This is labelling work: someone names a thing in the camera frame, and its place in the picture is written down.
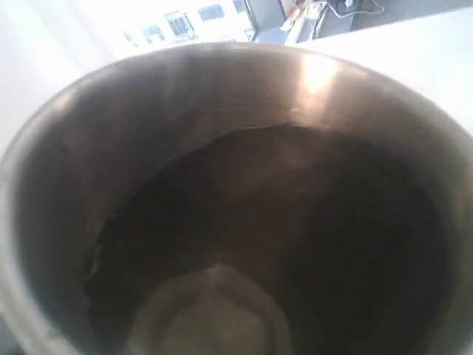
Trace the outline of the stainless steel cup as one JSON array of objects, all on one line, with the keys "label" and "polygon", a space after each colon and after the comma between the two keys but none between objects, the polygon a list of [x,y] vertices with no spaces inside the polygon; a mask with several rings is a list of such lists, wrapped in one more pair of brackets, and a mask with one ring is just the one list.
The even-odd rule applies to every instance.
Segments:
[{"label": "stainless steel cup", "polygon": [[308,50],[127,58],[4,155],[1,310],[26,354],[470,354],[472,136]]}]

